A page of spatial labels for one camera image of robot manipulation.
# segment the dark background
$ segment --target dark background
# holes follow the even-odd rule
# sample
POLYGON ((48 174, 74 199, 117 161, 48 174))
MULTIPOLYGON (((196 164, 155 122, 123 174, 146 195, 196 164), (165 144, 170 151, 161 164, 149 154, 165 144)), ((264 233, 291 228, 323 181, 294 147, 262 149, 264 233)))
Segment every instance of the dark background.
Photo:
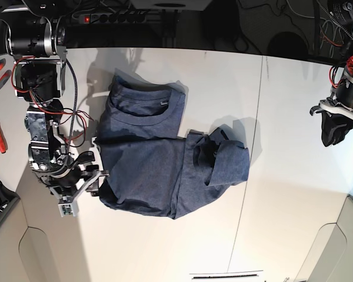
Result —
MULTIPOLYGON (((289 0, 299 14, 313 16, 313 0, 289 0)), ((327 6, 327 0, 321 0, 327 6)), ((110 14, 97 0, 66 0, 69 11, 77 7, 93 9, 81 14, 110 14)), ((103 0, 115 11, 134 9, 129 1, 103 0)), ((14 19, 21 16, 13 14, 14 19)), ((151 10, 146 12, 147 23, 133 24, 81 24, 72 17, 66 18, 67 48, 98 47, 153 47, 216 50, 294 58, 305 61, 333 63, 339 59, 339 48, 323 41, 319 55, 314 55, 314 20, 296 15, 287 0, 214 0, 203 12, 151 10)), ((321 17, 328 18, 321 10, 321 17)), ((327 37, 334 38, 334 29, 328 24, 327 37)), ((5 27, 0 22, 0 53, 4 51, 5 27)), ((340 42, 337 32, 335 42, 340 42)))

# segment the cable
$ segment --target cable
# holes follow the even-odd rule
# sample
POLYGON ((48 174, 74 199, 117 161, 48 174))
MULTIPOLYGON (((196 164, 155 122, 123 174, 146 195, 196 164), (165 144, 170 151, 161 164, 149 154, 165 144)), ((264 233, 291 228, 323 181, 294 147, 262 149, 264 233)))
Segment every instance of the cable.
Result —
MULTIPOLYGON (((82 142, 79 145, 76 145, 76 146, 70 145, 70 147, 73 147, 73 148, 81 147, 86 141, 86 129, 87 129, 86 120, 83 119, 80 115, 78 117, 81 119, 81 122, 83 124, 84 131, 82 133, 80 133, 80 135, 84 134, 84 139, 82 140, 82 142)), ((80 137, 80 135, 76 136, 75 138, 72 138, 72 140, 77 139, 78 137, 80 137)))
POLYGON ((296 28, 303 34, 303 36, 304 36, 304 38, 305 38, 305 41, 306 41, 306 44, 307 44, 307 47, 308 47, 308 49, 309 49, 308 39, 307 39, 306 34, 304 33, 304 31, 303 31, 298 25, 296 25, 296 24, 293 22, 293 19, 292 19, 288 14, 285 13, 285 9, 286 9, 286 7, 288 6, 287 4, 284 4, 283 6, 281 6, 281 7, 279 8, 279 10, 280 10, 280 13, 279 13, 279 14, 276 14, 276 13, 273 11, 272 6, 271 6, 270 4, 268 4, 268 3, 264 3, 264 4, 261 4, 261 5, 257 5, 257 6, 252 6, 252 7, 249 7, 249 8, 244 8, 240 0, 237 0, 237 4, 238 4, 238 5, 241 7, 241 9, 243 9, 243 10, 251 10, 251 9, 259 8, 259 7, 262 7, 262 6, 267 6, 267 7, 271 10, 272 14, 274 14, 275 16, 277 16, 277 17, 280 17, 280 16, 282 16, 282 15, 287 16, 287 17, 289 18, 291 24, 292 24, 294 27, 296 27, 296 28))
POLYGON ((318 3, 315 0, 312 0, 312 6, 314 7, 314 56, 320 55, 320 9, 318 3))
MULTIPOLYGON (((288 4, 288 6, 289 6, 290 11, 292 11, 293 14, 295 14, 295 15, 297 15, 297 16, 300 16, 300 17, 302 17, 302 18, 305 18, 305 19, 315 19, 314 16, 305 16, 305 15, 301 15, 301 14, 297 13, 297 12, 292 8, 292 6, 290 5, 289 0, 286 0, 286 2, 287 2, 287 4, 288 4)), ((322 18, 322 17, 320 17, 320 19, 321 19, 322 21, 327 21, 327 19, 322 18)))
MULTIPOLYGON (((39 109, 41 112, 49 113, 50 115, 70 115, 71 117, 73 117, 73 116, 76 115, 74 112, 72 112, 72 113, 67 113, 67 112, 64 112, 64 111, 63 111, 63 112, 61 112, 61 111, 59 111, 59 112, 52 112, 52 111, 50 111, 49 109, 44 109, 44 108, 42 108, 42 107, 38 104, 38 102, 36 101, 35 95, 34 95, 34 92, 33 92, 33 91, 30 91, 30 97, 31 97, 31 100, 32 100, 32 102, 34 103, 34 105, 36 105, 36 106, 38 107, 38 109, 39 109)), ((79 116, 79 118, 81 118, 81 119, 84 120, 82 123, 83 123, 84 126, 86 126, 86 120, 85 120, 81 115, 79 115, 79 114, 77 114, 77 115, 79 116)), ((80 133, 78 136, 73 137, 73 138, 72 138, 72 136, 70 136, 66 141, 69 142, 69 144, 70 144, 70 141, 79 138, 82 134, 84 134, 84 133, 82 132, 82 133, 80 133)))
POLYGON ((72 114, 72 119, 71 119, 71 128, 69 130, 69 138, 68 138, 68 142, 66 144, 66 153, 68 155, 69 147, 71 145, 71 140, 72 140, 72 134, 73 134, 73 124, 75 123, 75 115, 76 115, 76 110, 77 110, 78 87, 77 87, 77 78, 76 78, 75 71, 73 70, 73 67, 68 59, 66 60, 66 64, 68 65, 69 70, 72 73, 73 82, 75 85, 75 100, 73 102, 73 114, 72 114))
POLYGON ((335 19, 335 17, 326 9, 326 7, 323 6, 323 4, 320 2, 320 0, 315 0, 320 8, 331 18, 331 20, 338 25, 345 33, 348 35, 348 37, 353 41, 353 35, 341 24, 338 22, 338 20, 335 19))
MULTIPOLYGON (((52 107, 51 105, 48 105, 48 106, 51 107, 51 108, 54 108, 55 111, 50 110, 50 109, 48 109, 48 108, 40 108, 39 105, 37 104, 37 102, 36 102, 35 100, 38 100, 39 103, 45 103, 45 101, 42 100, 41 97, 39 97, 39 95, 37 95, 34 91, 31 91, 31 98, 32 98, 34 104, 37 105, 37 107, 39 108, 40 111, 43 111, 43 112, 46 112, 46 113, 50 113, 50 114, 52 113, 53 115, 57 115, 57 114, 69 115, 69 118, 67 118, 66 121, 68 121, 68 120, 72 117, 72 115, 73 115, 73 110, 70 109, 70 108, 63 108, 63 111, 62 111, 62 112, 61 112, 59 109, 56 109, 56 108, 52 107), (70 110, 72 113, 66 113, 64 110, 70 110)), ((75 140, 75 139, 79 138, 82 134, 84 134, 84 142, 85 142, 86 128, 87 128, 88 126, 87 126, 87 122, 86 122, 86 120, 84 119, 84 117, 82 117, 81 115, 79 115, 79 113, 84 114, 84 115, 85 115, 88 119, 90 119, 90 120, 93 120, 93 118, 92 118, 89 114, 87 114, 86 112, 84 112, 83 110, 78 110, 77 113, 78 113, 78 114, 77 114, 78 117, 82 120, 82 127, 84 128, 84 132, 80 133, 78 136, 72 138, 71 140, 75 140)))
POLYGON ((281 14, 277 15, 277 14, 273 11, 272 6, 271 6, 270 4, 268 4, 268 3, 264 3, 264 4, 257 5, 257 6, 251 6, 251 7, 245 8, 245 7, 243 7, 243 5, 242 5, 242 3, 241 3, 240 0, 237 0, 237 2, 238 2, 238 4, 241 6, 241 9, 243 9, 243 10, 252 10, 252 9, 260 8, 260 7, 263 7, 263 6, 268 6, 268 7, 270 8, 272 14, 274 14, 275 16, 281 16, 281 14))
POLYGON ((68 16, 68 15, 76 12, 77 9, 81 6, 81 3, 82 3, 82 0, 80 0, 80 2, 77 4, 77 6, 71 12, 66 13, 64 16, 68 16))
POLYGON ((113 9, 113 8, 124 8, 124 6, 108 6, 104 3, 103 0, 100 0, 98 1, 98 3, 96 4, 95 7, 93 8, 89 8, 89 9, 82 9, 82 10, 78 10, 78 11, 75 11, 74 13, 72 13, 72 18, 78 20, 79 19, 79 16, 75 16, 76 13, 78 12, 95 12, 97 9, 103 9, 105 11, 109 10, 110 13, 116 13, 116 11, 113 9))
POLYGON ((338 66, 332 66, 330 69, 329 69, 329 81, 332 85, 333 88, 337 88, 340 83, 343 81, 342 79, 338 82, 338 83, 335 83, 335 78, 336 78, 336 73, 337 73, 337 70, 339 69, 338 66))
POLYGON ((13 88, 14 88, 17 92, 19 92, 19 93, 27 93, 27 92, 29 92, 29 90, 21 89, 21 88, 18 88, 18 87, 16 87, 16 86, 14 85, 14 83, 13 83, 13 77, 14 77, 14 73, 15 73, 16 67, 17 67, 17 65, 18 65, 20 62, 22 62, 22 61, 24 61, 24 60, 27 60, 27 59, 32 59, 32 58, 35 58, 35 56, 23 57, 23 58, 21 58, 20 60, 18 60, 18 61, 14 64, 14 66, 13 66, 12 75, 11 75, 11 83, 12 83, 13 88))
POLYGON ((326 34, 325 34, 325 32, 322 30, 322 28, 321 28, 321 33, 323 34, 324 39, 325 39, 327 42, 329 42, 332 46, 335 46, 335 47, 342 47, 342 44, 339 44, 339 43, 334 42, 333 40, 330 40, 330 39, 326 36, 326 34))

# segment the red wire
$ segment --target red wire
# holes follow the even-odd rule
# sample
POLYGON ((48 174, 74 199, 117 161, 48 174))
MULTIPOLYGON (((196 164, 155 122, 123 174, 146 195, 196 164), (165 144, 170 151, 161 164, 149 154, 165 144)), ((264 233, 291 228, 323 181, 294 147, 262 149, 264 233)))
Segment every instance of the red wire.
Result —
POLYGON ((333 88, 337 88, 337 85, 332 81, 332 69, 333 69, 334 67, 332 66, 330 69, 329 69, 329 81, 330 81, 330 83, 331 83, 331 85, 332 85, 332 87, 333 88))
POLYGON ((330 40, 330 39, 326 36, 326 34, 324 34, 324 32, 323 32, 322 29, 321 29, 321 32, 322 32, 322 34, 323 34, 324 39, 327 40, 330 44, 332 44, 332 45, 334 45, 334 46, 336 46, 336 47, 342 47, 342 44, 339 44, 339 43, 336 43, 336 42, 333 42, 332 40, 330 40))
MULTIPOLYGON (((67 113, 67 112, 50 112, 48 110, 45 110, 43 108, 40 107, 40 105, 36 102, 36 100, 34 99, 33 97, 33 94, 32 92, 30 92, 30 97, 31 97, 31 100, 33 101, 33 103, 38 107, 38 109, 41 111, 41 112, 44 112, 44 113, 49 113, 51 115, 73 115, 73 112, 72 113, 67 113)), ((82 120, 82 123, 83 123, 83 126, 84 126, 84 131, 81 132, 79 135, 77 135, 76 137, 73 137, 71 138, 71 140, 75 140, 77 138, 79 138, 80 136, 82 136, 83 134, 85 134, 85 131, 86 131, 86 128, 87 128, 87 123, 86 123, 86 120, 84 119, 83 116, 79 115, 78 113, 76 114, 77 116, 79 116, 82 120)))
MULTIPOLYGON (((12 87, 13 87, 17 92, 20 92, 20 93, 27 93, 27 92, 30 91, 30 90, 23 90, 23 89, 17 88, 17 87, 14 85, 14 83, 13 83, 13 75, 14 75, 14 73, 15 73, 15 69, 16 69, 17 65, 18 65, 20 62, 22 62, 23 60, 32 59, 32 58, 35 58, 35 56, 23 57, 23 58, 21 58, 20 60, 18 60, 18 61, 14 64, 14 66, 13 66, 12 75, 11 75, 11 83, 12 83, 12 87)), ((49 113, 50 115, 73 115, 73 114, 74 114, 73 112, 72 112, 72 113, 67 113, 67 112, 64 112, 64 111, 61 111, 61 112, 50 112, 50 111, 45 110, 45 109, 43 109, 43 108, 40 107, 40 105, 39 105, 39 104, 36 102, 36 100, 34 99, 33 94, 32 94, 31 91, 30 91, 30 97, 31 97, 31 100, 33 101, 33 103, 38 107, 38 109, 39 109, 41 112, 49 113)), ((71 141, 72 141, 72 140, 75 140, 75 139, 77 139, 77 138, 79 138, 79 137, 82 136, 83 134, 85 135, 86 129, 87 129, 87 127, 88 127, 88 126, 87 126, 87 122, 86 122, 86 120, 84 119, 84 117, 83 117, 82 115, 79 115, 78 113, 82 113, 82 114, 84 114, 88 119, 93 120, 93 118, 92 118, 89 114, 87 114, 86 112, 84 112, 84 111, 82 111, 82 110, 77 111, 77 114, 76 114, 76 115, 82 120, 82 125, 83 125, 83 127, 84 127, 84 131, 81 132, 81 133, 80 133, 79 135, 77 135, 76 137, 71 138, 71 141)))
POLYGON ((27 93, 27 92, 29 92, 29 90, 23 90, 23 89, 17 88, 17 87, 14 85, 14 83, 13 83, 14 71, 15 71, 17 65, 18 65, 20 62, 22 62, 23 60, 32 59, 32 58, 35 58, 35 56, 23 57, 23 58, 21 58, 20 60, 18 60, 18 61, 14 64, 14 66, 13 66, 13 69, 12 69, 12 76, 11 76, 11 82, 12 82, 13 88, 14 88, 15 90, 17 90, 17 92, 19 92, 19 93, 27 93))

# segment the wire bundle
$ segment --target wire bundle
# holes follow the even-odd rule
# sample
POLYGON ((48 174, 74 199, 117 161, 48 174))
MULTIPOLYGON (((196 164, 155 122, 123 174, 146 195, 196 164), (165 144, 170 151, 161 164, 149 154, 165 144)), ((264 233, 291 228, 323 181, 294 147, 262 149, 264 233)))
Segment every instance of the wire bundle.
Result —
POLYGON ((32 89, 21 89, 17 86, 14 85, 14 82, 13 82, 13 75, 15 73, 15 69, 16 67, 18 66, 18 64, 21 62, 21 61, 24 61, 24 60, 27 60, 27 59, 32 59, 34 58, 34 56, 27 56, 27 57, 23 57, 21 58, 20 60, 18 60, 14 66, 13 66, 13 70, 12 70, 12 76, 11 76, 11 83, 12 83, 12 86, 13 88, 20 92, 20 93, 27 93, 29 92, 30 94, 30 98, 32 100, 32 103, 38 107, 38 109, 41 111, 41 112, 44 112, 44 113, 48 113, 50 115, 68 115, 69 117, 67 118, 67 120, 63 121, 61 123, 61 125, 65 122, 67 122, 69 119, 71 119, 71 126, 70 126, 70 129, 69 129, 69 136, 66 140, 66 143, 67 143, 67 147, 66 147, 66 153, 68 154, 69 152, 69 148, 70 147, 81 147, 84 142, 85 142, 85 139, 86 139, 86 128, 88 126, 85 118, 89 119, 89 120, 93 120, 93 118, 87 114, 86 112, 84 112, 83 110, 76 110, 77 109, 77 98, 78 98, 78 88, 77 88, 77 78, 76 78, 76 74, 72 68, 72 65, 70 64, 70 62, 67 60, 66 61, 66 64, 68 65, 71 73, 72 73, 72 77, 73 77, 73 80, 74 80, 74 88, 75 88, 75 97, 74 97, 74 106, 73 106, 73 109, 70 109, 70 108, 63 108, 62 111, 58 110, 58 109, 55 109, 53 108, 51 105, 45 105, 45 101, 43 101, 41 99, 41 97, 39 97, 39 95, 36 94, 36 90, 37 90, 37 86, 32 88, 32 89), (72 137, 72 134, 73 134, 73 127, 74 127, 74 120, 75 120, 75 116, 79 117, 81 122, 82 122, 82 126, 84 128, 84 131, 82 133, 80 133, 79 135, 75 136, 75 137, 72 137), (78 146, 73 146, 71 145, 71 141, 81 137, 81 136, 84 136, 84 139, 82 141, 82 143, 78 146))
MULTIPOLYGON (((298 25, 294 24, 294 22, 293 22, 292 18, 290 17, 290 15, 286 14, 285 12, 286 12, 287 8, 289 8, 289 10, 290 10, 293 14, 295 14, 296 16, 298 16, 298 17, 301 17, 301 18, 304 18, 304 19, 315 19, 315 18, 314 18, 313 16, 306 16, 306 15, 302 15, 302 14, 299 14, 298 12, 296 12, 296 11, 293 9, 293 7, 291 6, 289 0, 286 0, 286 3, 283 4, 283 5, 281 5, 281 7, 278 7, 278 2, 279 2, 279 0, 277 0, 276 6, 277 6, 277 8, 279 9, 279 13, 276 13, 276 12, 273 10, 272 6, 271 6, 270 4, 268 4, 268 3, 264 3, 264 4, 257 5, 257 6, 252 6, 252 7, 245 8, 245 7, 243 7, 243 5, 241 4, 241 1, 240 1, 240 0, 237 0, 238 5, 239 5, 239 6, 241 7, 241 9, 243 9, 243 10, 250 10, 250 9, 259 8, 259 7, 262 7, 262 6, 268 6, 268 8, 271 10, 272 14, 274 14, 275 16, 277 16, 277 17, 279 17, 279 16, 281 16, 281 15, 287 16, 287 17, 290 19, 292 25, 293 25, 294 27, 296 27, 296 28, 303 34, 307 45, 309 45, 308 39, 307 39, 307 37, 306 37, 306 34, 303 32, 303 30, 302 30, 298 25)), ((342 36, 341 36, 341 34, 340 34, 340 29, 341 29, 341 27, 340 27, 340 26, 336 26, 335 22, 332 21, 331 19, 326 19, 326 18, 320 17, 320 20, 321 20, 321 21, 324 21, 323 24, 320 25, 322 37, 323 37, 323 39, 324 39, 325 42, 328 42, 328 43, 331 44, 331 47, 330 47, 330 49, 329 49, 329 56, 330 56, 330 58, 333 58, 333 57, 334 57, 334 52, 335 52, 335 47, 341 47, 341 46, 342 46, 341 43, 336 43, 336 42, 335 42, 336 38, 338 37, 338 33, 339 33, 339 35, 340 35, 340 37, 341 37, 341 40, 342 40, 342 36), (327 36, 327 32, 328 32, 329 25, 332 25, 332 30, 333 30, 333 39, 332 39, 332 40, 329 39, 329 37, 327 36)), ((321 42, 320 50, 323 48, 324 41, 321 42)))
POLYGON ((338 83, 335 83, 335 78, 336 78, 336 73, 337 73, 337 70, 339 69, 338 66, 332 66, 330 69, 329 69, 329 81, 332 85, 333 88, 337 88, 340 83, 343 81, 342 79, 338 82, 338 83))

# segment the metal bracket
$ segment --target metal bracket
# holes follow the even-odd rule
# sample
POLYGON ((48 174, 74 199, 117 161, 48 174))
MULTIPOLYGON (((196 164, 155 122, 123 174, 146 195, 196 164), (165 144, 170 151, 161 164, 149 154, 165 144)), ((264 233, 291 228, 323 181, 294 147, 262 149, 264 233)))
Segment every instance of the metal bracket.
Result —
POLYGON ((73 215, 77 216, 78 213, 78 205, 77 205, 77 199, 78 197, 90 186, 92 185, 100 176, 102 172, 101 171, 96 171, 93 172, 92 177, 90 177, 82 186, 80 189, 77 190, 77 192, 71 196, 71 197, 63 197, 59 201, 59 211, 61 214, 61 217, 64 217, 66 215, 73 215))
POLYGON ((347 110, 343 107, 333 105, 332 103, 329 102, 328 99, 326 100, 321 100, 319 102, 318 106, 314 106, 310 110, 310 115, 314 115, 315 113, 321 113, 322 111, 326 111, 328 113, 336 113, 339 115, 346 116, 347 118, 353 120, 353 112, 350 110, 347 110))

